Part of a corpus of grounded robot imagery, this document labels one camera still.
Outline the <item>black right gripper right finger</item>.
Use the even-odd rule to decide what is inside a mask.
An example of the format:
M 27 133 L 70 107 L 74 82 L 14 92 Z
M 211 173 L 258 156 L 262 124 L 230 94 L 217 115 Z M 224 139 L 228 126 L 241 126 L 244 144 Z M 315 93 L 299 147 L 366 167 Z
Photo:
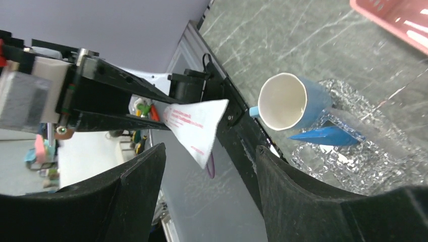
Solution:
M 351 193 L 258 146 L 257 179 L 269 241 L 427 241 L 427 187 Z

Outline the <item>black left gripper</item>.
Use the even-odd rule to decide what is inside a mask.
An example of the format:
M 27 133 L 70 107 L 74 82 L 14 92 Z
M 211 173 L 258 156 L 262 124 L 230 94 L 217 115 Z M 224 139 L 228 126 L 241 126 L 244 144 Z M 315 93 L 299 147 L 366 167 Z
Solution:
M 1 73 L 7 61 L 24 64 L 20 70 L 30 73 L 35 57 L 58 59 L 70 64 L 62 87 L 56 112 L 60 119 L 56 125 L 59 132 L 69 126 L 76 132 L 104 132 L 118 130 L 168 130 L 162 122 L 131 114 L 103 114 L 81 111 L 71 116 L 73 94 L 80 80 L 81 104 L 128 104 L 132 95 L 146 97 L 164 103 L 180 103 L 169 95 L 169 73 L 135 75 L 98 58 L 97 52 L 84 48 L 32 39 L 26 46 L 23 39 L 13 37 L 11 32 L 1 31 Z

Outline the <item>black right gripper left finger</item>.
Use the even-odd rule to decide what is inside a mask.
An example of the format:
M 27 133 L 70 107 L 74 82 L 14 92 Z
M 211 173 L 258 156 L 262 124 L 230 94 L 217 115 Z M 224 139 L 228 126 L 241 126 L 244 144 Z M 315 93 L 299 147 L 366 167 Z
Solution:
M 54 193 L 1 195 L 1 241 L 147 241 L 165 164 L 159 143 Z

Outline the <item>blue toothpaste tube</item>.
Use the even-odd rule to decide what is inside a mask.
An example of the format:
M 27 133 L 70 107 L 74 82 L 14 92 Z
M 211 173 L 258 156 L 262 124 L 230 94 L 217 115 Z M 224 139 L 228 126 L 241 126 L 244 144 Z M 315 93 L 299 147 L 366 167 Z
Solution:
M 355 126 L 346 122 L 325 122 L 322 127 L 290 136 L 288 139 L 327 146 L 353 146 L 367 140 Z

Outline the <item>clear textured acrylic tray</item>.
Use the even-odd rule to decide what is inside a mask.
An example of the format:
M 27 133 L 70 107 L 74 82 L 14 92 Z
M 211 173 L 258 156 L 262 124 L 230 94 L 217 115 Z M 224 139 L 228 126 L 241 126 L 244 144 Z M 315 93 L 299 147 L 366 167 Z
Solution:
M 427 148 L 389 121 L 348 83 L 320 82 L 333 107 L 322 112 L 312 128 L 334 126 L 356 140 L 336 146 L 300 142 L 291 163 L 312 177 L 366 196 L 409 185 L 427 185 Z

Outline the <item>light blue white mug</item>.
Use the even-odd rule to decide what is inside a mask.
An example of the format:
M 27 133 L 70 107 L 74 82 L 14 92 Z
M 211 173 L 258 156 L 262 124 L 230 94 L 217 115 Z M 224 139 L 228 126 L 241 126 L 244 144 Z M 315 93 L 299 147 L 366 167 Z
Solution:
M 257 105 L 249 109 L 249 115 L 260 118 L 274 131 L 304 129 L 332 105 L 324 86 L 294 74 L 279 73 L 263 84 Z

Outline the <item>white red-capped toothpaste tube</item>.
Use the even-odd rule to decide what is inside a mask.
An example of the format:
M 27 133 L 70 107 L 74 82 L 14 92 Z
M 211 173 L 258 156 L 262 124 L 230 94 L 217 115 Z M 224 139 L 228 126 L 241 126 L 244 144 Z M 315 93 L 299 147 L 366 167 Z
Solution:
M 163 111 L 163 122 L 205 169 L 213 149 L 218 125 L 225 114 L 227 99 L 192 104 L 169 104 Z

